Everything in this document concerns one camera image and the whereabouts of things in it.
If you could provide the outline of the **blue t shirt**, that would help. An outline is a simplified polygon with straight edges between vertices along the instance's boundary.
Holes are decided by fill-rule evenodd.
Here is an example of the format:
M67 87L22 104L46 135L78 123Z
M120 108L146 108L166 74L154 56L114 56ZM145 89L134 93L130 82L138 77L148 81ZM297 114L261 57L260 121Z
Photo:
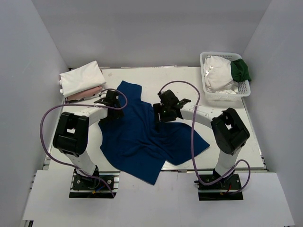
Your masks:
M140 85L122 81L117 89L128 101L124 117L98 124L103 137L100 149L113 167L154 185L166 161L177 166L209 148L184 123L160 123L156 131L152 105L141 100Z

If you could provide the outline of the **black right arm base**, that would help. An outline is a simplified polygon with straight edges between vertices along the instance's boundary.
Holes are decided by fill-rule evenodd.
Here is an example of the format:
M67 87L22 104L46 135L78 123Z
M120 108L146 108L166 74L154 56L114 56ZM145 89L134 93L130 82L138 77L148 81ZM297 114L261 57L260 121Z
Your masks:
M237 192L242 188L240 177L233 174L224 183L217 182L210 186L202 185L198 180L194 183L198 188L199 201L242 201L242 192Z

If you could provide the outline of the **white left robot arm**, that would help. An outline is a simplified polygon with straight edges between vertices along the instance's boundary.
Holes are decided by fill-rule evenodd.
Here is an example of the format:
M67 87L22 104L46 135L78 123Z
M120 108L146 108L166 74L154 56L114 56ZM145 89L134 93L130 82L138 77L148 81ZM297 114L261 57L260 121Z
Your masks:
M84 176L84 183L94 189L99 186L98 167L87 153L89 128L101 120L115 120L124 116L127 105L126 96L118 90L106 89L105 97L92 105L75 104L82 110L63 112L55 131L53 146L63 153L75 168L77 174Z

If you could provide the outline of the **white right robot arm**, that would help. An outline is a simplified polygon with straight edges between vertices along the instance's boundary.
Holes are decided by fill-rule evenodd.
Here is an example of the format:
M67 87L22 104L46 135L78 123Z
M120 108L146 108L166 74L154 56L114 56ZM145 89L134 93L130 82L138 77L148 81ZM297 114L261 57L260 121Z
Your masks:
M216 144L220 149L217 164L213 170L214 184L218 188L226 188L231 183L231 175L236 167L236 159L242 147L250 137L250 133L233 108L211 118L200 110L200 106L189 99L179 100L171 90L159 92L160 102L153 105L156 129L161 122L172 122L177 118L191 120L192 128L197 122L213 130Z

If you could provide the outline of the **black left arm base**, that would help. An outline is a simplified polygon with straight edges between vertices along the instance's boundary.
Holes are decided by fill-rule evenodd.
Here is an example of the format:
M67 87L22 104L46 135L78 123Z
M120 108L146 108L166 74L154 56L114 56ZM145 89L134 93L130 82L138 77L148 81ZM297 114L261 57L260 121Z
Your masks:
M119 173L100 172L99 178L103 179L113 194L116 195L118 191ZM82 176L74 170L69 198L113 199L114 197L104 182L99 179Z

